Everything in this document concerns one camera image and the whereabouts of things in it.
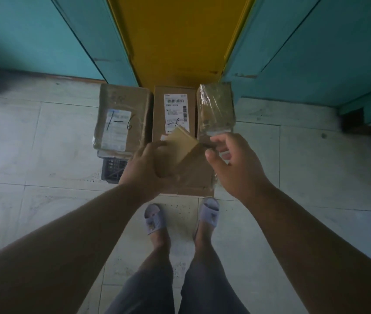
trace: black plastic crate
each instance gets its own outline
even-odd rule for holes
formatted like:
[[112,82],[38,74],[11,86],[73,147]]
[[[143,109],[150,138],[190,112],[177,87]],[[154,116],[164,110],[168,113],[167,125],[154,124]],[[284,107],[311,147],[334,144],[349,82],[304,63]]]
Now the black plastic crate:
[[125,159],[103,159],[101,179],[110,184],[118,184],[126,164],[127,160]]

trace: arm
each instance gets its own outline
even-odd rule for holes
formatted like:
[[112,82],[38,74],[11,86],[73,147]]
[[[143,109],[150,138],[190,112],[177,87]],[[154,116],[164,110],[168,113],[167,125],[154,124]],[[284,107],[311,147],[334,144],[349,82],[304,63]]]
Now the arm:
[[0,250],[0,313],[76,313],[134,212],[160,193],[149,143],[118,187]]
[[371,313],[371,259],[336,235],[266,178],[239,134],[212,137],[226,164],[206,151],[231,195],[251,212],[310,313]]

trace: slipper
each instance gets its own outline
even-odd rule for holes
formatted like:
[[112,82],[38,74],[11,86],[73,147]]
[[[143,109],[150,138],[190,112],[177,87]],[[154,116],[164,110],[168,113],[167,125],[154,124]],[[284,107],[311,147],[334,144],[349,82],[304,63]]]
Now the slipper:
[[165,228],[167,223],[165,222],[164,213],[161,211],[157,204],[149,204],[145,209],[145,225],[148,235],[158,229]]
[[219,207],[220,204],[217,200],[215,200],[213,197],[206,197],[203,199],[203,202],[200,205],[200,215],[197,222],[197,227],[194,232],[194,239],[197,235],[198,225],[200,223],[200,220],[205,221],[206,223],[209,223],[213,227],[217,226],[217,222],[219,220]]

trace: forearm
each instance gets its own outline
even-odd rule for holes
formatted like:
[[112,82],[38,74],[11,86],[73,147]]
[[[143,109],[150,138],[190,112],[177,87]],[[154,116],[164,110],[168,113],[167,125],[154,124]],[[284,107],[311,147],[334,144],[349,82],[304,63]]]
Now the forearm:
[[246,206],[310,313],[371,311],[371,259],[276,188]]
[[75,313],[141,204],[121,185],[0,250],[0,312]]

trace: right hand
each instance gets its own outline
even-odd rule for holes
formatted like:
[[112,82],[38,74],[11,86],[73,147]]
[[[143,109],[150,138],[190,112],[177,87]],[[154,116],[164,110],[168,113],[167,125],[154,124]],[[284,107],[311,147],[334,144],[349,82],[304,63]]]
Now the right hand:
[[219,152],[229,151],[222,155],[224,160],[229,160],[229,164],[214,150],[206,150],[205,155],[220,183],[230,195],[248,205],[263,191],[274,188],[265,176],[255,152],[240,134],[223,133],[210,137],[210,140],[217,143],[216,149]]

